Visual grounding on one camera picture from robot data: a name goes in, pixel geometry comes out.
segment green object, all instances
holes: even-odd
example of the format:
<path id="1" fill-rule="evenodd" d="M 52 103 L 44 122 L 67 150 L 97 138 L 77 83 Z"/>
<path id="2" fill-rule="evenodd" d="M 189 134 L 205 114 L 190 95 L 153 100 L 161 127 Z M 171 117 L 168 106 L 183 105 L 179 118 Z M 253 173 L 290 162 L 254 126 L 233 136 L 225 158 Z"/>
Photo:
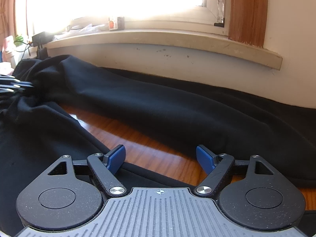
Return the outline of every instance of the green object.
<path id="1" fill-rule="evenodd" d="M 19 36 L 16 36 L 14 38 L 14 44 L 16 47 L 20 46 L 21 44 L 23 44 L 24 42 L 24 39 L 23 39 L 23 36 L 22 35 L 19 35 Z"/>

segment bright window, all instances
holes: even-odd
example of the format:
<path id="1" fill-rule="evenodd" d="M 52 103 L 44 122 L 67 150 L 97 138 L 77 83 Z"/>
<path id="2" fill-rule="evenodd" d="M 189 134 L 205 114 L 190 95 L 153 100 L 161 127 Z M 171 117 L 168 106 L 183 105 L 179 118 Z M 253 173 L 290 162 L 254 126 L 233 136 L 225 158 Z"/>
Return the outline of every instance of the bright window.
<path id="1" fill-rule="evenodd" d="M 180 29 L 227 35 L 223 28 L 224 4 L 225 0 L 16 0 L 15 6 L 17 32 L 20 34 L 27 22 L 29 36 L 68 25 L 107 24 L 109 16 L 124 16 L 126 29 Z M 23 7 L 26 13 L 18 14 Z"/>

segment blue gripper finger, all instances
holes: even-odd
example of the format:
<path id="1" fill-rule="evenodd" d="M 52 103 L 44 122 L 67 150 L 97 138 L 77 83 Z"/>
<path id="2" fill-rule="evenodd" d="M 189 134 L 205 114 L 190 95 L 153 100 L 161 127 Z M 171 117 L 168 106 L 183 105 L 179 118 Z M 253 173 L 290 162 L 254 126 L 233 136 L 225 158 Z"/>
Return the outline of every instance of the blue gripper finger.
<path id="1" fill-rule="evenodd" d="M 211 152 L 204 145 L 197 146 L 197 161 L 206 174 L 210 174 L 217 165 L 217 155 Z"/>
<path id="2" fill-rule="evenodd" d="M 103 163 L 114 175 L 125 161 L 126 150 L 123 145 L 118 145 L 113 150 L 104 155 Z"/>

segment wooden window frame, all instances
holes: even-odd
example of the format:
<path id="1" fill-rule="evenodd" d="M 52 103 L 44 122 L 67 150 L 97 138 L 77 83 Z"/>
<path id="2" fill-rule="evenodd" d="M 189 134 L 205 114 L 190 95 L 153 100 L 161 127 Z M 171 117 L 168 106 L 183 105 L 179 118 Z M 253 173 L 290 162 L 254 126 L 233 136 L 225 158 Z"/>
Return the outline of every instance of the wooden window frame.
<path id="1" fill-rule="evenodd" d="M 268 0 L 231 0 L 228 38 L 263 47 Z"/>

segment triangular cutout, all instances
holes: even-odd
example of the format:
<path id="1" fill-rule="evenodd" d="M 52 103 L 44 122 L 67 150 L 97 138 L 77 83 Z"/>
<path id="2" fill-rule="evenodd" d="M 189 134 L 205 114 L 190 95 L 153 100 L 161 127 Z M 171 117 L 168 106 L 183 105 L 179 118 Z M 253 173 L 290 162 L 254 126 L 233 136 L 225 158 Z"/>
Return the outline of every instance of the triangular cutout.
<path id="1" fill-rule="evenodd" d="M 257 175 L 273 175 L 273 173 L 268 169 L 262 162 L 256 161 L 255 174 Z"/>
<path id="2" fill-rule="evenodd" d="M 60 162 L 48 175 L 66 175 L 67 174 L 67 164 L 66 162 Z"/>

